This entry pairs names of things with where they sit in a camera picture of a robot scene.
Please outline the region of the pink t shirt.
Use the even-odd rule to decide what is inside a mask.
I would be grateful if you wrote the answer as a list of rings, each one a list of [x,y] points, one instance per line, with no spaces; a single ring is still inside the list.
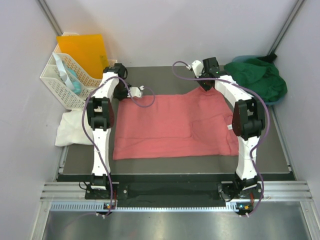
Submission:
[[[232,118],[225,98],[215,89],[122,100],[113,159],[237,156]]]

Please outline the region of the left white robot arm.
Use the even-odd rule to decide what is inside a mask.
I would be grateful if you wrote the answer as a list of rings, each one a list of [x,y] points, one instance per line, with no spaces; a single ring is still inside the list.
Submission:
[[[87,98],[86,105],[87,122],[93,134],[94,161],[90,188],[96,190],[102,198],[109,198],[114,191],[108,174],[110,165],[108,160],[108,147],[111,128],[115,122],[115,114],[112,108],[114,92],[127,94],[128,91],[123,81],[127,76],[127,69],[122,63],[106,67],[103,70],[102,81],[97,90]]]

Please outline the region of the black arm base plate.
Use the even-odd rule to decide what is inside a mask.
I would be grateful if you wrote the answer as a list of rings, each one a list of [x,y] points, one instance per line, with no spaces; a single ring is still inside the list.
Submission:
[[[237,180],[235,174],[114,174],[110,190],[93,190],[86,180],[85,199],[118,207],[222,207],[259,199],[262,186]]]

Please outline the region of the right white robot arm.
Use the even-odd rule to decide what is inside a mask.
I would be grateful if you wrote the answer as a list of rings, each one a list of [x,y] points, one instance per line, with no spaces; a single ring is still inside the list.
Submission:
[[[221,70],[215,57],[195,60],[190,70],[205,91],[214,88],[233,107],[231,126],[238,138],[239,147],[235,171],[239,182],[233,185],[233,192],[237,197],[245,198],[252,191],[251,184],[257,181],[254,165],[257,145],[266,126],[263,101],[239,86],[226,70]]]

